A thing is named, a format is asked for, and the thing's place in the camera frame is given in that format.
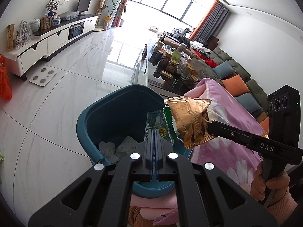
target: human hand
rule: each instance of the human hand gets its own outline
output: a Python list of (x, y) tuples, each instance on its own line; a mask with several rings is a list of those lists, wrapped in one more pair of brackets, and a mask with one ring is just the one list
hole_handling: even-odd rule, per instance
[(290, 179), (286, 171), (284, 171), (281, 176), (272, 178), (268, 180), (265, 184), (265, 180), (262, 178), (262, 172), (263, 167), (261, 162), (257, 167), (257, 170), (254, 175), (254, 180), (251, 183), (250, 195), (255, 200), (262, 201), (265, 198), (266, 186), (269, 189), (275, 189), (276, 192), (272, 197), (271, 201), (269, 202), (269, 205), (273, 205), (285, 196)]

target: cabinet drawer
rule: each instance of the cabinet drawer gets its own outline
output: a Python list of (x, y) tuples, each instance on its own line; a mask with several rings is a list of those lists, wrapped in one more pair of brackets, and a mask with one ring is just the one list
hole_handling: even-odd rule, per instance
[(33, 45), (31, 48), (25, 51), (20, 56), (23, 72), (26, 72), (32, 65), (34, 65), (38, 60), (40, 60), (46, 54), (47, 54), (47, 39), (40, 41), (39, 43)]
[(85, 21), (83, 32), (94, 29), (94, 27), (96, 25), (96, 21), (97, 21), (97, 18), (92, 18), (88, 21)]
[(68, 36), (69, 28), (62, 31), (58, 31), (54, 35), (48, 37), (48, 53), (60, 46), (61, 44), (65, 43), (67, 41)]

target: camera lens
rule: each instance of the camera lens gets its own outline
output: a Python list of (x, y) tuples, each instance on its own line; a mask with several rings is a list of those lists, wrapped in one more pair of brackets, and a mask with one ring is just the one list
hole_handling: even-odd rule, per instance
[(274, 106), (272, 105), (272, 102), (269, 103), (269, 111), (271, 112)]
[(279, 99), (276, 99), (275, 100), (275, 110), (279, 111), (279, 109), (280, 109), (280, 101), (279, 101)]
[(283, 96), (283, 98), (282, 98), (282, 106), (283, 106), (283, 108), (287, 107), (287, 97), (286, 96)]

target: glass coffee table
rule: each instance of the glass coffee table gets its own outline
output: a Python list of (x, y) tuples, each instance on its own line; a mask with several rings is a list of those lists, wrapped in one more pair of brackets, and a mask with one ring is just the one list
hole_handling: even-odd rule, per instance
[(179, 89), (174, 89), (173, 87), (163, 88), (162, 85), (164, 80), (160, 78), (154, 77), (154, 72), (156, 70), (156, 66), (153, 66), (149, 59), (152, 56), (151, 50), (155, 45), (154, 41), (149, 41), (147, 46), (147, 57), (145, 58), (144, 64), (146, 64), (146, 86), (153, 89), (155, 92), (163, 96), (164, 98), (171, 98), (176, 96), (183, 96), (184, 90), (180, 91)]

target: trash bin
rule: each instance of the trash bin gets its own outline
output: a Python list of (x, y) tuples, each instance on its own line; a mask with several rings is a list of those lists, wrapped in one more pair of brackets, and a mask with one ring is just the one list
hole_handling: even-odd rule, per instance
[[(162, 110), (163, 98), (152, 89), (138, 84), (121, 88), (86, 108), (79, 116), (77, 137), (93, 164), (111, 163), (101, 154), (100, 141), (113, 142), (116, 147), (127, 137), (137, 142), (144, 141), (148, 112)], [(190, 151), (178, 148), (178, 153), (189, 157)], [(153, 177), (150, 182), (134, 182), (133, 193), (143, 198), (157, 198), (167, 194), (173, 182), (159, 182)]]

